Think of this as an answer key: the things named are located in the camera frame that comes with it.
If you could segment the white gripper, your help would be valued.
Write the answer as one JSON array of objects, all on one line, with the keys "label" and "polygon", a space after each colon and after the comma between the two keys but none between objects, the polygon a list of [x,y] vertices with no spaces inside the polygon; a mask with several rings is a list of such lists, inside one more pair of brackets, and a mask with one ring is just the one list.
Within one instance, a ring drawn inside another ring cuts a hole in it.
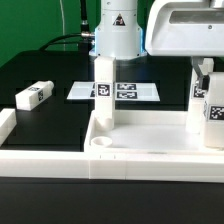
[{"label": "white gripper", "polygon": [[192,57],[196,86],[208,90],[203,57],[224,57],[224,0],[155,0],[148,17],[145,48],[152,56]]}]

